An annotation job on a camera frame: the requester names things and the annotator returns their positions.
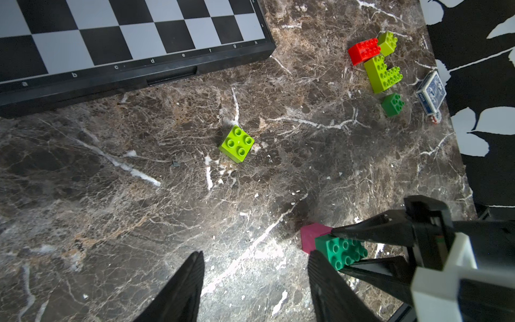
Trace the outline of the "pink lego brick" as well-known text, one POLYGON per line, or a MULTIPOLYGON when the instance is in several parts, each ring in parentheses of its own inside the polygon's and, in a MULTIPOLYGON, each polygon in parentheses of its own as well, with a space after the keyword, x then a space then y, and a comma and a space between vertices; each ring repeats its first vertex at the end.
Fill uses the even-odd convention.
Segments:
POLYGON ((316 249, 315 239, 330 234, 332 229, 333 228, 329 226, 318 223, 305 225, 300 228, 300 237, 303 251, 307 254, 310 254, 312 251, 314 251, 316 249))

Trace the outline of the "dark green long lego brick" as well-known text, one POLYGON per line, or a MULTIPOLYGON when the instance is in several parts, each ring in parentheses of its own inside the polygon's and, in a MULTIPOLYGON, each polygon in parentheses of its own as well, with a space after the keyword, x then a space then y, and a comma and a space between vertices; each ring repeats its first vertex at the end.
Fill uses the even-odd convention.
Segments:
POLYGON ((368 251, 357 240, 342 239, 331 234, 315 238, 315 247, 336 271, 367 258, 368 251))

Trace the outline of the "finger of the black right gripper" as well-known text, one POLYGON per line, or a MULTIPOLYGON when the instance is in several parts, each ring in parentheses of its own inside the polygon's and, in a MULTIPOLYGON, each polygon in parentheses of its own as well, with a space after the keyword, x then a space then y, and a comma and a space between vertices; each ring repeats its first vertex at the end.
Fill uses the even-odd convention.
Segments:
POLYGON ((333 228, 331 233, 343 239, 413 247, 413 223, 403 210, 388 210, 358 224, 333 228))
POLYGON ((410 290, 415 273, 403 256, 362 260, 339 272, 367 282, 408 305, 414 305, 410 290))

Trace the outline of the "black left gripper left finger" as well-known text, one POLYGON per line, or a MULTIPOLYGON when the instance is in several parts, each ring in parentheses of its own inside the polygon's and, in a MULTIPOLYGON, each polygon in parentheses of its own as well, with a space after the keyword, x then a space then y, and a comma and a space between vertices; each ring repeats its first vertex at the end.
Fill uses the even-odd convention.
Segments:
POLYGON ((196 321, 204 275, 203 253, 193 252, 134 321, 196 321))

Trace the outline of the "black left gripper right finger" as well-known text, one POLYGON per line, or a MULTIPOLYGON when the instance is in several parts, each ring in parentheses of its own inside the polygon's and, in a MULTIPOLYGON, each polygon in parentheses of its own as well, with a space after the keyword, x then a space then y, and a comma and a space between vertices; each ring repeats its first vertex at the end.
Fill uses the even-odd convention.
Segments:
POLYGON ((308 277, 317 321, 378 321, 318 250, 309 254, 308 277))

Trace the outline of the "red lego brick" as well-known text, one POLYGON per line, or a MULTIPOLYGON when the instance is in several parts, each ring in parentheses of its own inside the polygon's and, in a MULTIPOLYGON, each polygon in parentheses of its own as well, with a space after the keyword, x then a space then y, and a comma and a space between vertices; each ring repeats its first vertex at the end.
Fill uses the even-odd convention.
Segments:
POLYGON ((373 38, 355 44, 348 50, 348 53, 352 64, 356 66, 378 56, 381 53, 381 48, 378 45, 378 39, 373 38))

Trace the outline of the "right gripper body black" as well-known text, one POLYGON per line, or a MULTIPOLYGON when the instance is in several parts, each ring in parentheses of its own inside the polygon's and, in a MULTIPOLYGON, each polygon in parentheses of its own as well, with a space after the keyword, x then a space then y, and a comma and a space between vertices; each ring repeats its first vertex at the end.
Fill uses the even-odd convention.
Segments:
POLYGON ((476 266, 514 279, 514 222, 453 221, 446 203, 423 195, 405 197, 406 214, 413 224, 415 262, 442 270, 456 233, 469 237, 476 266))

